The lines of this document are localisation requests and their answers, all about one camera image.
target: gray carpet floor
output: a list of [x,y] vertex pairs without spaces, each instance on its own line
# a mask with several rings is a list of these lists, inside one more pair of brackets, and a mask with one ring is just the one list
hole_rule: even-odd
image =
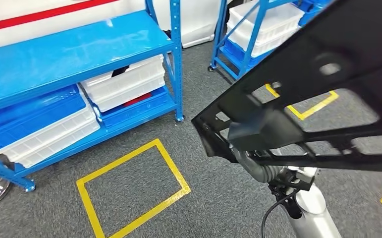
[[[94,232],[76,188],[77,179],[159,138],[188,182],[191,192],[138,227],[128,237],[260,237],[260,225],[274,197],[241,166],[207,158],[190,122],[229,87],[208,72],[212,43],[183,52],[185,122],[167,114],[33,175],[34,192],[13,188],[0,202],[0,238],[92,238]],[[300,122],[307,130],[374,120],[353,104],[350,93]],[[260,97],[268,97],[260,92]],[[300,111],[315,101],[296,106]],[[382,142],[361,143],[382,150]],[[319,150],[327,152],[325,147]],[[322,170],[316,183],[343,237],[382,238],[382,173]],[[177,192],[180,187],[160,153],[152,148],[88,182],[86,189],[106,237],[119,231]],[[281,209],[266,225],[269,238],[294,237]]]

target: red object in bin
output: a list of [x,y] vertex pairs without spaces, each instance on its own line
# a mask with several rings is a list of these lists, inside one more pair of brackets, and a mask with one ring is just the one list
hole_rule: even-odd
[[146,93],[143,96],[135,98],[135,99],[133,99],[131,101],[128,101],[128,102],[126,102],[126,103],[124,103],[122,105],[125,106],[125,107],[128,107],[128,106],[131,106],[133,104],[139,103],[139,102],[141,102],[141,101],[143,101],[143,100],[145,100],[147,98],[150,98],[151,96],[152,96],[151,93]]

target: white plastic storage bin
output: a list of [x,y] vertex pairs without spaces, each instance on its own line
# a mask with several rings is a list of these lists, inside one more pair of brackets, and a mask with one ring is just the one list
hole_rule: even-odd
[[137,82],[129,88],[125,88],[117,94],[109,95],[106,98],[94,101],[94,103],[98,106],[99,111],[106,112],[163,86],[164,70],[156,75],[152,75],[150,78],[146,78],[146,80]]
[[[237,23],[249,12],[249,10],[257,3],[257,0],[233,7],[230,9],[230,19],[227,25],[233,28]],[[235,30],[231,37],[240,34],[249,39],[254,29],[255,20],[259,7],[255,9]],[[298,22],[304,12],[291,3],[283,4],[278,7],[267,10],[265,17],[261,23],[257,35],[257,43],[265,43],[273,40],[289,31],[294,32],[298,27]],[[243,50],[248,49],[248,43],[240,45]]]
[[105,112],[164,86],[163,56],[131,64],[122,74],[103,74],[81,82],[89,98]]
[[[231,29],[232,28],[231,28],[230,24],[228,23],[227,24],[227,30],[230,31]],[[256,57],[280,46],[284,41],[286,41],[288,38],[290,38],[290,36],[292,36],[298,29],[299,29],[299,27],[296,27],[293,30],[286,31],[283,34],[278,35],[277,37],[274,37],[269,41],[256,41],[254,48],[252,50],[252,53],[251,53],[251,57],[256,58]],[[246,46],[245,50],[247,50],[247,46],[249,44],[250,37],[251,36],[241,35],[239,32],[235,31],[232,35],[229,36],[228,39],[230,41],[238,44],[240,47]]]
[[0,149],[11,162],[29,168],[100,128],[90,105]]

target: black metal frame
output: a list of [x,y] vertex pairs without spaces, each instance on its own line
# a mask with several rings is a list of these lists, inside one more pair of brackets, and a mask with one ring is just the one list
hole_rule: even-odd
[[[337,72],[321,71],[327,65],[337,66]],[[274,82],[281,85],[280,97],[262,104],[252,95]],[[288,105],[338,88],[356,93],[379,115],[379,120],[370,125],[305,132],[284,113]],[[230,120],[217,118],[220,112]],[[254,154],[263,165],[382,171],[382,154],[362,154],[351,142],[382,135],[382,1],[335,1],[200,112],[192,123],[208,156],[233,163],[237,160],[229,148],[231,140],[239,150],[261,151]],[[228,139],[220,133],[227,128],[236,129],[229,132]],[[316,155],[306,144],[313,141],[328,141],[341,154]],[[270,151],[293,143],[306,154],[277,156]]]

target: mounting hole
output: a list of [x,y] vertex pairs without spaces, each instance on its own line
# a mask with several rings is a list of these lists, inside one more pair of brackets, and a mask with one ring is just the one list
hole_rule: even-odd
[[337,63],[327,63],[319,68],[323,75],[332,75],[341,71],[341,66]]

